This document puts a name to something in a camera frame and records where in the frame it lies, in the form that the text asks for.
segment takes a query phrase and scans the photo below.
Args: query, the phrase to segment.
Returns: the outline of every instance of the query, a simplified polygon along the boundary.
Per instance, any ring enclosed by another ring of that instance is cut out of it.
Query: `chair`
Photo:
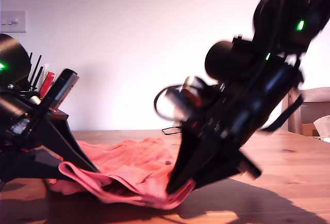
[[[318,136],[314,121],[330,115],[330,88],[315,88],[300,90],[304,103],[288,119],[288,131],[305,135]],[[291,90],[288,93],[287,104],[291,105],[299,96]]]

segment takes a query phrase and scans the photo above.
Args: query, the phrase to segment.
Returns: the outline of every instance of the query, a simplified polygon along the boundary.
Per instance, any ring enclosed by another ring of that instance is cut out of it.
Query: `black cable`
[[[182,87],[184,85],[174,85],[174,86],[169,86],[169,87],[166,87],[164,89],[162,89],[155,97],[154,99],[154,109],[155,109],[155,112],[158,116],[160,116],[161,118],[164,118],[165,120],[168,120],[168,121],[175,121],[175,122],[182,122],[182,120],[179,120],[179,119],[175,119],[175,118],[172,118],[172,117],[168,117],[168,116],[165,116],[163,114],[161,114],[158,109],[157,109],[157,102],[158,102],[158,99],[159,97],[163,94],[163,92],[165,92],[166,90],[169,90],[169,89],[176,89],[178,87]],[[191,88],[194,88],[196,90],[199,90],[198,87],[195,87],[195,86],[189,86]]]
[[[165,130],[170,130],[170,129],[178,129],[178,130],[181,130],[181,126],[167,127],[166,129],[162,129],[161,131],[162,131],[165,135],[174,135],[174,134],[180,134],[180,133],[182,133],[182,131],[173,132],[173,133],[166,133],[166,132],[165,132]]]

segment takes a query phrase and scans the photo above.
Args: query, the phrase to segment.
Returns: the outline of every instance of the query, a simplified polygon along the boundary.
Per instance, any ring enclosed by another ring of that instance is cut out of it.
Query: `pink towel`
[[[78,144],[100,173],[64,161],[59,165],[60,172],[75,182],[47,180],[51,190],[64,195],[88,190],[104,203],[126,202],[169,210],[182,203],[195,187],[190,180],[177,192],[166,193],[175,160],[161,139],[126,140],[115,146]]]

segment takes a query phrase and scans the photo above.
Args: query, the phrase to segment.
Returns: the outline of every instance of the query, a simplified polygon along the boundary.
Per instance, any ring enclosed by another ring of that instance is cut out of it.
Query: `wooden table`
[[[74,132],[76,139],[114,144],[161,137],[178,151],[180,134],[160,131]],[[129,204],[103,204],[90,193],[63,196],[41,180],[17,179],[1,193],[1,224],[10,223],[328,223],[330,143],[278,131],[255,134],[243,151],[262,169],[193,191],[177,208],[162,211]]]

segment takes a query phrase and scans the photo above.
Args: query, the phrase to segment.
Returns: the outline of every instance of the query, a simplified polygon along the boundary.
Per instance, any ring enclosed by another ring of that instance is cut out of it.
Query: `light switch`
[[[1,11],[1,33],[25,33],[25,11]]]

